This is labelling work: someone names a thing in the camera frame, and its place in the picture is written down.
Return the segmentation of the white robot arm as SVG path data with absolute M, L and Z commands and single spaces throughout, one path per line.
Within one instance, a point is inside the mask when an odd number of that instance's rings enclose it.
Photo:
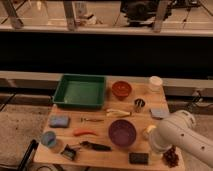
M 149 132 L 149 145 L 155 153 L 164 153 L 174 145 L 213 168 L 213 140 L 195 132 L 195 126 L 193 114 L 178 110 Z

